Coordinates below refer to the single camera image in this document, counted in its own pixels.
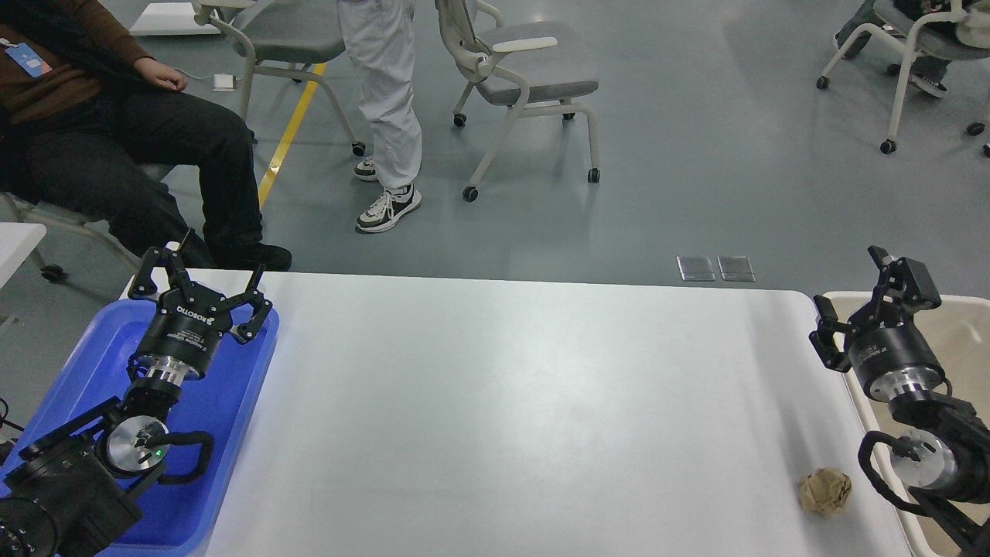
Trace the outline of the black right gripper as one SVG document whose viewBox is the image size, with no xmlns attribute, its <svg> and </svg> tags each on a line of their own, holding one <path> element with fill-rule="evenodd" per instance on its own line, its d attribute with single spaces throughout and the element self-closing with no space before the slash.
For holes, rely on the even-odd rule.
<svg viewBox="0 0 990 557">
<path fill-rule="evenodd" d="M 877 244 L 869 246 L 869 256 L 879 275 L 869 302 L 860 308 L 861 332 L 857 323 L 838 320 L 831 299 L 816 295 L 817 328 L 807 338 L 827 369 L 855 370 L 864 395 L 873 401 L 933 391 L 945 382 L 944 368 L 913 321 L 920 311 L 943 303 L 929 268 L 915 258 L 894 258 Z M 838 348 L 837 333 L 848 337 L 848 353 Z"/>
</svg>

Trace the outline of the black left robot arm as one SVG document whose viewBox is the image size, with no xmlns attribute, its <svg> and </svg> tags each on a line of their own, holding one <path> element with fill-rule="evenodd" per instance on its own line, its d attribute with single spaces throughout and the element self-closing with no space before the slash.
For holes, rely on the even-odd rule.
<svg viewBox="0 0 990 557">
<path fill-rule="evenodd" d="M 172 431 L 183 384 L 205 377 L 220 342 L 248 344 L 272 310 L 259 289 L 265 264 L 251 264 L 244 291 L 227 296 L 195 282 L 185 244 L 148 249 L 128 298 L 155 314 L 128 356 L 128 387 L 20 451 L 4 479 L 4 556 L 94 556 L 143 517 L 139 497 L 156 484 L 190 484 L 207 473 L 216 440 Z"/>
</svg>

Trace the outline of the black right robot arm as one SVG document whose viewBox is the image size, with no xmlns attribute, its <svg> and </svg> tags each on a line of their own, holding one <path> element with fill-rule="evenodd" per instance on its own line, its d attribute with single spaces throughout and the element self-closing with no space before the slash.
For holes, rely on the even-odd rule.
<svg viewBox="0 0 990 557">
<path fill-rule="evenodd" d="M 899 511 L 936 521 L 963 556 L 986 556 L 987 523 L 959 504 L 988 503 L 988 426 L 972 403 L 938 391 L 950 380 L 913 321 L 943 299 L 921 261 L 876 244 L 869 256 L 878 268 L 870 299 L 842 320 L 831 299 L 814 296 L 809 340 L 825 367 L 852 371 L 860 391 L 906 426 L 897 436 L 864 434 L 857 462 L 871 487 Z"/>
</svg>

